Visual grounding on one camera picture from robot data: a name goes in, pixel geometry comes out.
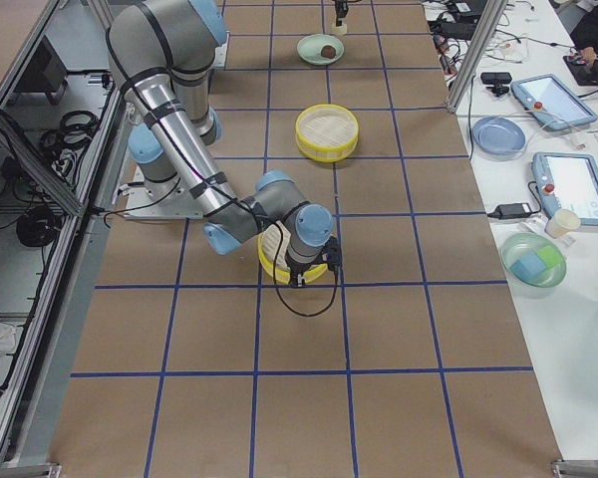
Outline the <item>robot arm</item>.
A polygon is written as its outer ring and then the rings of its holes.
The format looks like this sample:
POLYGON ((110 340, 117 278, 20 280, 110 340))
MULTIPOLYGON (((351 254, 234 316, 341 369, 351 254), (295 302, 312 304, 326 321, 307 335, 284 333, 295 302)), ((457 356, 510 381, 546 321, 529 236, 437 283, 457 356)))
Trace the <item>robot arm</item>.
POLYGON ((207 149, 216 120, 206 79, 216 48, 226 40, 222 15, 212 1, 141 1, 119 14, 106 33, 115 84, 198 202, 213 250, 226 255, 280 222, 289 233, 289 284, 298 288, 316 264, 332 272, 340 268, 334 219, 280 170, 265 173, 253 195, 238 199, 218 168, 207 149))

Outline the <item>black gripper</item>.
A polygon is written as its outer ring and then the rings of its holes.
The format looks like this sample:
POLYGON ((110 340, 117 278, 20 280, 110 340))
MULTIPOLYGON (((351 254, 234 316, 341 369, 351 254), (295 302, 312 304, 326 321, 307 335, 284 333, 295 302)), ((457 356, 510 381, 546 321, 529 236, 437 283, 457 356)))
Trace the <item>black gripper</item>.
POLYGON ((349 11, 349 0, 333 0, 336 11, 336 25, 343 25, 349 11))
POLYGON ((286 265, 289 269, 288 285, 291 288, 304 287, 323 276, 326 271, 338 274, 342 265, 339 241, 331 236, 313 256, 300 255, 289 245, 286 250, 286 265))

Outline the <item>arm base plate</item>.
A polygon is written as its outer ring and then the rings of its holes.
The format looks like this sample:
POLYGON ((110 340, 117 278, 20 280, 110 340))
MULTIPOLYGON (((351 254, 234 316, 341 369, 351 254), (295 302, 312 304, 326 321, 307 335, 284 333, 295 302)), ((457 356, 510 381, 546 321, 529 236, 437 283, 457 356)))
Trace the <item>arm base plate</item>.
POLYGON ((167 182, 153 183, 145 180, 144 174, 137 165, 134 182, 139 182, 140 185, 129 189, 125 217, 137 220, 184 218, 199 220, 202 218, 200 206, 180 184, 177 175, 167 182))

